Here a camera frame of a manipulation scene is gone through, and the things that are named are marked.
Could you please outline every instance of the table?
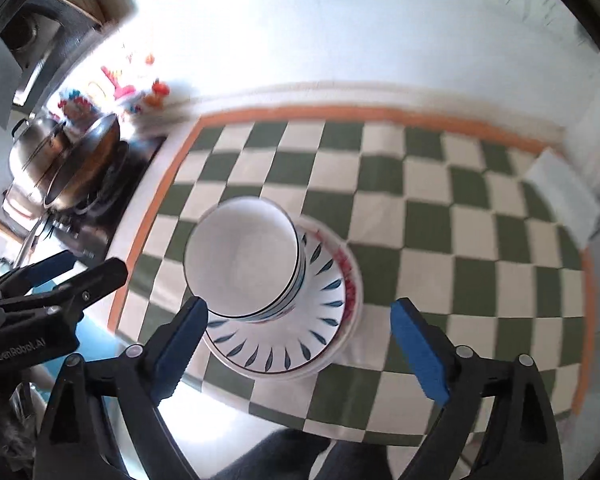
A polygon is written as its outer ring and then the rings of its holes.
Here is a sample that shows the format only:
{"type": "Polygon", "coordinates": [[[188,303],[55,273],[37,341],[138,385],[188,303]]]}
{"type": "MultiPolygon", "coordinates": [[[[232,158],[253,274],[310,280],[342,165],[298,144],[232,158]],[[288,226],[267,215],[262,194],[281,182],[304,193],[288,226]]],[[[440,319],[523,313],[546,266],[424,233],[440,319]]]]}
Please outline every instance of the table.
{"type": "MultiPolygon", "coordinates": [[[[332,115],[254,110],[237,122],[220,115],[192,134],[156,197],[148,237],[138,240],[118,331],[145,342],[191,295],[184,247],[208,208],[263,196],[347,240],[363,275],[360,325],[336,362],[312,377],[253,381],[201,343],[184,380],[284,426],[418,446],[438,410],[390,335],[388,306],[408,296],[455,344],[490,358],[532,355],[554,413],[567,416],[582,360],[585,276],[568,232],[522,179],[535,155],[467,121],[382,120],[364,108],[332,115]],[[139,316],[138,330],[129,320],[139,316]]],[[[486,399],[474,433],[484,432],[490,407],[486,399]]]]}

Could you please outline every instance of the person's leg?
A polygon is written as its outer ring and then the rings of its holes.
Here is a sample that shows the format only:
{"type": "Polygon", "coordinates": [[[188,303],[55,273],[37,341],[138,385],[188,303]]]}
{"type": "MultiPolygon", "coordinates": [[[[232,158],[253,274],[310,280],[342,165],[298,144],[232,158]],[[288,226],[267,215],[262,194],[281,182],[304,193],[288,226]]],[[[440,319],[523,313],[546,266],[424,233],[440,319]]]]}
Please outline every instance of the person's leg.
{"type": "Polygon", "coordinates": [[[316,457],[329,447],[323,436],[298,430],[269,435],[212,480],[308,480],[316,457]]]}
{"type": "Polygon", "coordinates": [[[327,455],[315,480],[393,480],[386,446],[340,441],[327,455]]]}

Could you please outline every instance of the plate with red rim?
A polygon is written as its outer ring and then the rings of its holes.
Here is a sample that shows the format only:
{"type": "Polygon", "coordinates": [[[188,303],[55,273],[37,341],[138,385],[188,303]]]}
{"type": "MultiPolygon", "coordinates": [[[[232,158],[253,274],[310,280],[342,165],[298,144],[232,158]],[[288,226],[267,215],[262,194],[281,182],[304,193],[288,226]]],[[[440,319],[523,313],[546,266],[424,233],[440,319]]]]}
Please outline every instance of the plate with red rim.
{"type": "Polygon", "coordinates": [[[315,219],[300,216],[294,225],[307,273],[293,309],[263,322],[209,313],[206,345],[219,361],[251,379],[318,373],[334,361],[360,320],[362,276],[346,243],[315,219]]]}

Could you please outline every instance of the white wall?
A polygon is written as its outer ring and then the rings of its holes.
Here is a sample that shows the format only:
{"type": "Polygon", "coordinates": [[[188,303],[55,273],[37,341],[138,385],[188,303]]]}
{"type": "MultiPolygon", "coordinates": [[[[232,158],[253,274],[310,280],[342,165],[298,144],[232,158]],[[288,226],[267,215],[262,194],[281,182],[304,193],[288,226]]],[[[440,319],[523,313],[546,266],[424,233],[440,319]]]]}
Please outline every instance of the white wall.
{"type": "Polygon", "coordinates": [[[165,78],[194,96],[297,82],[454,92],[567,126],[600,58],[481,0],[136,0],[165,78]]]}

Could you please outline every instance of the blue gripper pad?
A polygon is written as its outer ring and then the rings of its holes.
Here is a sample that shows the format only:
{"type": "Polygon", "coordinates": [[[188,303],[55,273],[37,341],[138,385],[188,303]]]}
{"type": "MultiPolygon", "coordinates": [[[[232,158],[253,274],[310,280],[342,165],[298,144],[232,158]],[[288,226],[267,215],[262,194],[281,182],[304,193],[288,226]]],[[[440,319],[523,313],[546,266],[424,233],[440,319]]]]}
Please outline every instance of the blue gripper pad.
{"type": "Polygon", "coordinates": [[[23,268],[22,273],[32,286],[40,286],[73,269],[75,262],[76,257],[70,251],[62,251],[46,260],[23,268]]]}
{"type": "Polygon", "coordinates": [[[391,304],[391,332],[418,378],[424,394],[444,406],[449,399],[445,369],[423,333],[400,304],[401,301],[409,300],[405,298],[391,304]]]}
{"type": "Polygon", "coordinates": [[[154,365],[150,397],[156,405],[160,400],[173,395],[194,350],[206,331],[208,312],[205,301],[201,298],[189,298],[176,317],[178,319],[174,319],[174,322],[180,321],[180,324],[166,342],[154,365]]]}

